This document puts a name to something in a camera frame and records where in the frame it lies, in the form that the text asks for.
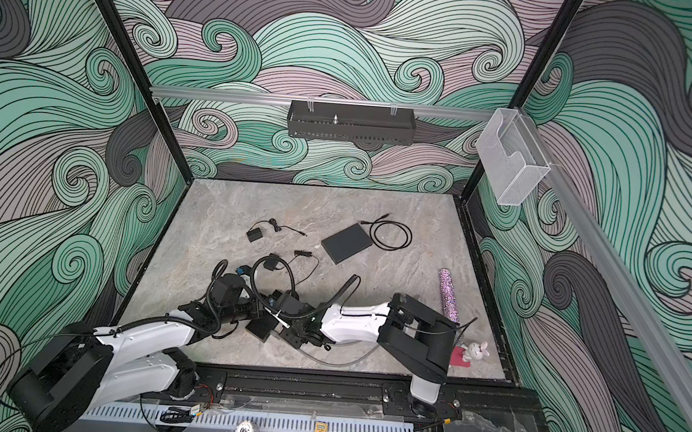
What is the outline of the black network switch box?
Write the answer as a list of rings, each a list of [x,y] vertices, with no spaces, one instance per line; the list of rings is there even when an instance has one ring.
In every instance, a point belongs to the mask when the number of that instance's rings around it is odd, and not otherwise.
[[[281,309],[281,306],[286,302],[286,298],[290,297],[289,293],[283,293],[280,291],[275,291],[268,298],[268,302],[271,306]],[[290,324],[284,320],[274,317],[267,309],[261,310],[259,316],[250,320],[245,327],[245,330],[253,337],[265,343],[267,339],[271,336],[271,333],[275,331],[278,326],[284,328],[290,328]]]

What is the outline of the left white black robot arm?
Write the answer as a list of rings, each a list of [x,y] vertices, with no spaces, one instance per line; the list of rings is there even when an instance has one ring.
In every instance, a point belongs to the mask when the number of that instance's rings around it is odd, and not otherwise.
[[[25,366],[5,392],[32,432],[61,432],[85,412],[147,393],[189,399],[200,383],[184,349],[221,339],[226,324],[259,316],[245,279],[221,261],[204,295],[166,314],[120,326],[71,323]]]

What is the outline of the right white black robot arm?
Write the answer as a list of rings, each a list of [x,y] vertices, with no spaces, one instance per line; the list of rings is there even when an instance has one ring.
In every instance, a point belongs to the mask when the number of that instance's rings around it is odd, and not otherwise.
[[[257,286],[258,270],[266,262],[288,274],[289,288],[265,296]],[[264,333],[279,329],[279,335],[295,349],[306,344],[324,349],[343,344],[371,343],[383,349],[411,374],[410,409],[419,418],[438,415],[441,388],[449,375],[452,352],[473,324],[457,324],[407,294],[394,294],[390,301],[366,307],[350,307],[361,277],[349,278],[330,299],[314,307],[303,303],[291,265],[276,254],[260,258],[248,271],[247,294],[258,318],[265,320]]]

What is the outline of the dark grey box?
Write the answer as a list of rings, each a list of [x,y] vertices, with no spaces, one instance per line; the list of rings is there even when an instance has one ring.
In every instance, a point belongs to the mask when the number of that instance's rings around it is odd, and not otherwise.
[[[372,238],[359,224],[349,226],[321,242],[323,249],[335,265],[365,251],[372,246]]]

